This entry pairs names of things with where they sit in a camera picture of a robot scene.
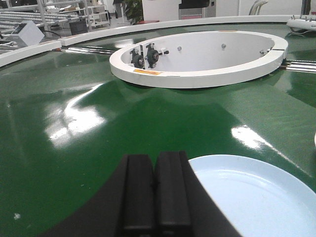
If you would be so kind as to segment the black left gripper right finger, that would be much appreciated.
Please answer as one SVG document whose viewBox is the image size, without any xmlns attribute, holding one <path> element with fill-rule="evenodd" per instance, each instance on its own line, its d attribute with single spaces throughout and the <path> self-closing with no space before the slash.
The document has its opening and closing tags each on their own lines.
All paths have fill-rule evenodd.
<svg viewBox="0 0 316 237">
<path fill-rule="evenodd" d="M 155 167 L 162 237 L 239 237 L 193 172 L 184 151 L 161 152 Z"/>
</svg>

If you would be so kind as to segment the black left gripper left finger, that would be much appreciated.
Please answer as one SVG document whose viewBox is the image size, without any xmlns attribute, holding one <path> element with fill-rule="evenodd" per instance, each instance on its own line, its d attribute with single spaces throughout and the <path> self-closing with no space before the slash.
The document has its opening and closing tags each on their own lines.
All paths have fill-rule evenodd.
<svg viewBox="0 0 316 237">
<path fill-rule="evenodd" d="M 155 229 L 154 173 L 148 155 L 125 155 L 98 192 L 43 237 L 139 237 Z"/>
</svg>

